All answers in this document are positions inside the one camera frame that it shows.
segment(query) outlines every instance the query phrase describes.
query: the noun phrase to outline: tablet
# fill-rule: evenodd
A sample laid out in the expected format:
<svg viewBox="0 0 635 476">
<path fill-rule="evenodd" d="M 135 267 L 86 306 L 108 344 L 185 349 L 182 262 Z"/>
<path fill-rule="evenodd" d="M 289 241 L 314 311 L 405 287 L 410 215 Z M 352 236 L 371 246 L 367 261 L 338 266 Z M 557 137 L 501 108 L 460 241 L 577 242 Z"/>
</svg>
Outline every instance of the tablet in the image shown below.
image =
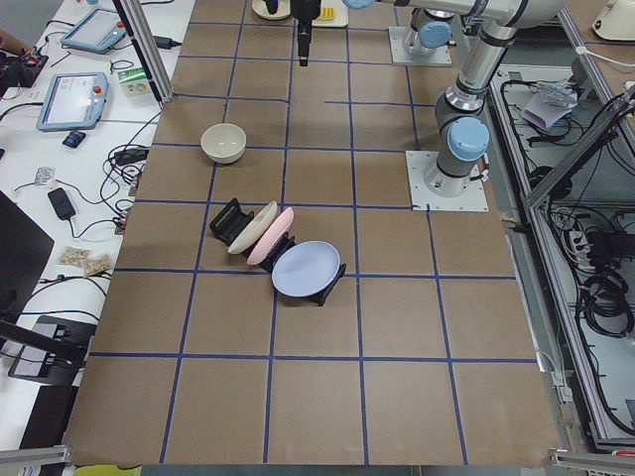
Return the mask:
<svg viewBox="0 0 635 476">
<path fill-rule="evenodd" d="M 96 8 L 66 33 L 61 43 L 68 48 L 104 54 L 126 34 L 114 10 Z"/>
<path fill-rule="evenodd" d="M 45 132 L 92 129 L 101 117 L 107 92 L 108 78 L 103 72 L 54 75 L 38 129 Z"/>
</svg>

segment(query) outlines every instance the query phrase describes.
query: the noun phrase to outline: white cable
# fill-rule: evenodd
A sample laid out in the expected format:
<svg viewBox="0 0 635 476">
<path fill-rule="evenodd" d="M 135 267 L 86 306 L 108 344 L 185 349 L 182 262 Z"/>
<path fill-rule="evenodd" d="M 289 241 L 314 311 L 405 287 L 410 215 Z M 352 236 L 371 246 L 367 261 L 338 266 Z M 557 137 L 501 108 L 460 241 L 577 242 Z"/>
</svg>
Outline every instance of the white cable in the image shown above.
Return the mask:
<svg viewBox="0 0 635 476">
<path fill-rule="evenodd" d="M 617 59 L 611 59 L 611 58 L 603 57 L 602 55 L 598 55 L 597 53 L 594 53 L 591 50 L 588 50 L 586 47 L 575 47 L 575 52 L 578 55 L 589 55 L 590 57 L 599 58 L 601 60 L 612 62 L 613 64 L 619 64 L 620 66 L 635 67 L 635 63 L 634 64 L 629 64 L 628 62 L 618 61 Z"/>
</svg>

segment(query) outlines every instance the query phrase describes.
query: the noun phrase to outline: robotic arm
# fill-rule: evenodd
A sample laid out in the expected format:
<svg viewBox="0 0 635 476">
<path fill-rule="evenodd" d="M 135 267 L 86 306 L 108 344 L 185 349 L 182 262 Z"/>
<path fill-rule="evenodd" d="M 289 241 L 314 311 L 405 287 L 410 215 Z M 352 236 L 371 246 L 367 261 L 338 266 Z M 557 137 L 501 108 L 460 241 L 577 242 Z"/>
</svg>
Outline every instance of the robotic arm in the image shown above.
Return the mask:
<svg viewBox="0 0 635 476">
<path fill-rule="evenodd" d="M 438 195 L 460 195 L 467 187 L 473 165 L 489 144 L 489 131 L 476 117 L 490 80 L 519 29 L 531 28 L 556 16 L 568 0 L 343 0 L 353 9 L 375 1 L 397 7 L 414 7 L 483 18 L 478 37 L 456 82 L 440 96 L 435 115 L 442 135 L 437 163 L 426 172 L 426 184 Z M 298 56 L 307 65 L 312 20 L 318 17 L 320 0 L 291 0 L 298 20 Z"/>
</svg>

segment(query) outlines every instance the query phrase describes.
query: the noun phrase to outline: black stand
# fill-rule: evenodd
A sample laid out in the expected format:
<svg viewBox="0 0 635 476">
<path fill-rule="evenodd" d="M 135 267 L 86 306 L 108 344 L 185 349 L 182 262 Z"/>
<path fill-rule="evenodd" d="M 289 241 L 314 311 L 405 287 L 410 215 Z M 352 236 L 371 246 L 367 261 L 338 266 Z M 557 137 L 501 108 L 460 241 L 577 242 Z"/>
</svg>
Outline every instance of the black stand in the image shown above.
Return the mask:
<svg viewBox="0 0 635 476">
<path fill-rule="evenodd" d="M 240 208 L 237 198 L 232 198 L 229 203 L 209 222 L 209 229 L 211 235 L 217 240 L 223 242 L 225 245 L 231 245 L 238 235 L 245 229 L 251 220 L 254 218 L 253 211 L 250 213 L 244 213 Z M 248 257 L 251 254 L 255 245 L 247 248 L 242 252 L 244 257 Z M 291 248 L 296 246 L 295 237 L 289 238 L 289 233 L 285 233 L 282 238 L 276 243 L 273 249 L 269 252 L 267 257 L 260 263 L 260 268 L 271 274 L 274 271 L 274 266 Z M 307 296 L 305 299 L 315 302 L 317 305 L 324 305 L 326 298 L 333 290 L 339 279 L 344 275 L 346 271 L 346 264 L 339 265 L 337 274 L 333 280 L 319 293 L 315 293 L 312 296 Z"/>
<path fill-rule="evenodd" d="M 48 352 L 48 357 L 38 375 L 19 375 L 16 374 L 16 370 L 25 351 L 23 347 L 9 369 L 9 377 L 50 385 L 72 384 L 77 371 L 83 367 L 88 342 L 94 335 L 96 326 L 49 315 L 41 315 L 38 323 L 56 324 L 62 336 L 60 338 L 47 337 L 0 320 L 0 337 Z M 55 360 L 51 362 L 50 359 L 54 356 Z"/>
</svg>

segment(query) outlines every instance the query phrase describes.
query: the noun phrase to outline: white mounting plate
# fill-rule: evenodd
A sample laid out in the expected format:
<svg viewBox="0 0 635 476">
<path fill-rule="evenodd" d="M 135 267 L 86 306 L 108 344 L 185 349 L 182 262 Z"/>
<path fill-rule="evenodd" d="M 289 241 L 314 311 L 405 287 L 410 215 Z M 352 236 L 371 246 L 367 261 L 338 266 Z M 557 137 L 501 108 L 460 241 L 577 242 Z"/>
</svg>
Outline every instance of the white mounting plate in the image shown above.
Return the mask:
<svg viewBox="0 0 635 476">
<path fill-rule="evenodd" d="M 394 64 L 408 64 L 411 66 L 452 66 L 452 58 L 447 47 L 439 47 L 430 55 L 413 56 L 404 49 L 404 40 L 410 32 L 410 27 L 389 27 L 390 51 Z"/>
<path fill-rule="evenodd" d="M 406 151 L 413 210 L 426 211 L 429 208 L 430 211 L 488 211 L 481 180 L 471 181 L 465 192 L 455 198 L 438 196 L 428 189 L 424 183 L 424 171 L 437 159 L 437 154 L 438 152 L 432 151 Z M 476 166 L 472 174 L 479 174 Z"/>
</svg>

